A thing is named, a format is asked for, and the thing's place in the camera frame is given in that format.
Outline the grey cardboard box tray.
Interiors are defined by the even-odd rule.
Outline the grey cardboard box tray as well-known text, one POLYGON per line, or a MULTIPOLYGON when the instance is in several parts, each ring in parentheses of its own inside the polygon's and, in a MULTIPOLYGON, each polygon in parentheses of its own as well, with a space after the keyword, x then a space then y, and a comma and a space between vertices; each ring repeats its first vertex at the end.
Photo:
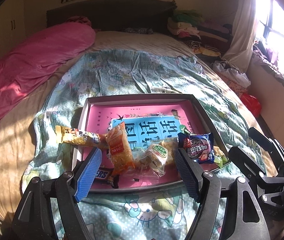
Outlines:
MULTIPOLYGON (((182 128, 194 134, 212 133, 214 145, 227 154, 227 149, 204 107, 191 94, 128 94, 87 98, 82 109, 78 129, 106 134, 117 124, 124 122, 128 142, 132 150, 146 149, 151 142, 177 137, 182 128)), ((111 158, 102 152, 101 167, 93 182, 91 192, 124 193, 162 186, 182 184, 174 164, 166 166, 163 177, 124 174, 120 176, 119 187, 112 188, 103 183, 113 168, 111 158)))

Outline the white plastic bag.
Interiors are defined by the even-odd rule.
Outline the white plastic bag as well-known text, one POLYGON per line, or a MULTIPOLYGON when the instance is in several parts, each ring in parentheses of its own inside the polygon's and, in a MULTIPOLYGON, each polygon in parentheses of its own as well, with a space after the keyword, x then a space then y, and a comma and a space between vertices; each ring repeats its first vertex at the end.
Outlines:
POLYGON ((248 88, 251 85, 245 73, 241 73, 238 69, 230 67, 226 61, 214 61, 211 66, 213 71, 221 78, 225 78, 226 81, 232 81, 243 88, 248 88))

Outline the cream curtain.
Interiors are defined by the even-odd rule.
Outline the cream curtain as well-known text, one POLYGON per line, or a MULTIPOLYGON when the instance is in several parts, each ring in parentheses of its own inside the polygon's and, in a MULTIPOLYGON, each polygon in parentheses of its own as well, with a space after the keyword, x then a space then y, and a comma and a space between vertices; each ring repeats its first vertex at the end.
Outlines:
POLYGON ((223 59, 241 73, 247 71, 251 60, 256 25, 256 0, 238 0, 233 21, 233 39, 223 59))

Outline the yellow long snack packet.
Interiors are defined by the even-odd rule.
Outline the yellow long snack packet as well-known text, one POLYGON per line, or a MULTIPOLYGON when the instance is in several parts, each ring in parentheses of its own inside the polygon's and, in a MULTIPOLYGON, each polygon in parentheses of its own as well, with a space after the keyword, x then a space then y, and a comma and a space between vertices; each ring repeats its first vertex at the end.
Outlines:
POLYGON ((56 142, 85 147, 97 147, 102 150, 108 148, 105 134, 97 134, 85 130, 66 126, 55 126, 56 142))

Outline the green wrapped milk snack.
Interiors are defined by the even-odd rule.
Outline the green wrapped milk snack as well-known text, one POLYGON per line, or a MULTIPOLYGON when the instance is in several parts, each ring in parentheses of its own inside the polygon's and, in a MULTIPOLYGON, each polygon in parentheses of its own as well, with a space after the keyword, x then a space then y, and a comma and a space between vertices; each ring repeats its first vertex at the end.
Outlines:
POLYGON ((218 146, 213 147, 214 151, 214 163, 219 167, 222 168, 228 161, 228 157, 224 154, 222 150, 218 146))

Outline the cream wardrobe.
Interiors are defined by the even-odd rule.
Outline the cream wardrobe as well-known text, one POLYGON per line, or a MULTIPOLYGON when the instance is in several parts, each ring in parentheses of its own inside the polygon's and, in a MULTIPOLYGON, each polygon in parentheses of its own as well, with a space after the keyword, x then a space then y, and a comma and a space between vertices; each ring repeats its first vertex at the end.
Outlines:
POLYGON ((5 0, 0 6, 0 58, 25 39, 25 0, 5 0))

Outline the blue Oreo cookie packet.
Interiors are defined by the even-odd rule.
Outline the blue Oreo cookie packet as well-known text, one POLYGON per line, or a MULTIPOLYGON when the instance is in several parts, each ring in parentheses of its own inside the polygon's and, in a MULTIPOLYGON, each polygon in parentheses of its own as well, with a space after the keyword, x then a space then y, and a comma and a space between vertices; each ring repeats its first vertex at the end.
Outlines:
POLYGON ((191 160, 199 164, 213 164, 213 134, 178 134, 179 148, 183 148, 191 160))

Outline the pile of clothes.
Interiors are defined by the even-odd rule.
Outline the pile of clothes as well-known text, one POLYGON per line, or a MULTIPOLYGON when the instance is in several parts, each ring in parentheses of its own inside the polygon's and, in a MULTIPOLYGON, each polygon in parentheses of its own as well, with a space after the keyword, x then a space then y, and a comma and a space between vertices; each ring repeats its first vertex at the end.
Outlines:
POLYGON ((221 57, 230 48, 232 25, 205 20, 196 10, 174 10, 167 20, 167 29, 195 54, 221 57))

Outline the pink blue book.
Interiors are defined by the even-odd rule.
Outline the pink blue book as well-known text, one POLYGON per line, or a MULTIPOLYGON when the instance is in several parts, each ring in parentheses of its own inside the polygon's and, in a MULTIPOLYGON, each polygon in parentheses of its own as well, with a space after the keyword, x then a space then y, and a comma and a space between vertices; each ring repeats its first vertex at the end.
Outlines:
MULTIPOLYGON (((109 129, 125 122, 128 142, 131 149, 135 147, 148 148, 151 141, 177 137, 182 128, 187 128, 195 134, 209 133, 202 116, 193 107, 190 101, 164 103, 157 105, 135 103, 131 105, 98 105, 87 103, 82 109, 79 129, 89 132, 106 134, 109 129)), ((107 151, 103 151, 101 166, 113 168, 107 151)), ((159 186, 179 182, 179 174, 175 164, 165 168, 165 175, 158 177, 152 170, 126 173, 119 178, 119 190, 133 189, 134 187, 159 186)), ((93 189, 112 189, 111 186, 95 183, 93 189)))

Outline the pink blanket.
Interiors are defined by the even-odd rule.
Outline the pink blanket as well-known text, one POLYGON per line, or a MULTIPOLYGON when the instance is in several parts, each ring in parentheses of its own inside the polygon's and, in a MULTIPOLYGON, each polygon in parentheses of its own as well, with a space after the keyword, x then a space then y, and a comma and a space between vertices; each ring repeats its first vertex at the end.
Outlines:
POLYGON ((91 47, 96 32, 86 17, 43 29, 0 59, 0 119, 54 72, 91 47))

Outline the red plastic bag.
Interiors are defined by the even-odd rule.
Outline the red plastic bag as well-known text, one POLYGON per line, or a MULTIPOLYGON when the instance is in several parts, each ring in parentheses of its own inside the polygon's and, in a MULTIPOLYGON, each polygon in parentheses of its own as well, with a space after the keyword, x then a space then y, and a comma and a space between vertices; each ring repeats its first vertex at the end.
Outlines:
POLYGON ((243 93, 240 99, 243 105, 245 105, 245 107, 252 113, 254 117, 257 118, 260 116, 262 107, 254 96, 243 93))

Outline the brown Snickers bar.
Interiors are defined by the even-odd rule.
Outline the brown Snickers bar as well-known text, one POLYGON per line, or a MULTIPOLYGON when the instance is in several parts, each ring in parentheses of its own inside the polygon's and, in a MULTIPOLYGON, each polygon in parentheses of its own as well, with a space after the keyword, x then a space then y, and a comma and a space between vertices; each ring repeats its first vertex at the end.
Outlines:
POLYGON ((113 168, 100 167, 96 172, 95 183, 109 185, 113 189, 119 188, 119 175, 113 175, 113 168))

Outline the round green label pastry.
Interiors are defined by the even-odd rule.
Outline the round green label pastry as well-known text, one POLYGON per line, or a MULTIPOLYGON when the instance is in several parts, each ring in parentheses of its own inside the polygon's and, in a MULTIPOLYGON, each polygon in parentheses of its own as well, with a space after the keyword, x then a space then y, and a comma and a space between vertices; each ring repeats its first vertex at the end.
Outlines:
POLYGON ((160 156, 161 158, 167 158, 168 151, 160 144, 153 144, 151 146, 151 150, 153 151, 154 154, 160 156))

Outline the clear wrapped meat floss cake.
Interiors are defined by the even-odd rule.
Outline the clear wrapped meat floss cake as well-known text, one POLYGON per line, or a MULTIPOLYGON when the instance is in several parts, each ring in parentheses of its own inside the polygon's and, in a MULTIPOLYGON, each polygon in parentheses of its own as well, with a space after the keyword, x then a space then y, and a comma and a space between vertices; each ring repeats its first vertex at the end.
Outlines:
POLYGON ((139 171, 152 170, 158 177, 165 175, 165 168, 175 164, 174 153, 178 149, 177 137, 165 138, 151 141, 148 148, 135 147, 132 150, 135 169, 139 171), (153 153, 151 146, 153 144, 160 144, 167 149, 167 158, 161 158, 153 153))

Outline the orange cracker packet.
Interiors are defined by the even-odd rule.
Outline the orange cracker packet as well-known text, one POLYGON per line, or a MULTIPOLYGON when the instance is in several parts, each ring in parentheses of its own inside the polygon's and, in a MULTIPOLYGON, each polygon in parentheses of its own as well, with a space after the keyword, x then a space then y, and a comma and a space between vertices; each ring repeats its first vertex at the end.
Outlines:
POLYGON ((135 169, 132 150, 128 142, 125 123, 121 122, 113 127, 106 136, 109 146, 109 154, 114 169, 112 176, 124 174, 128 170, 135 169))

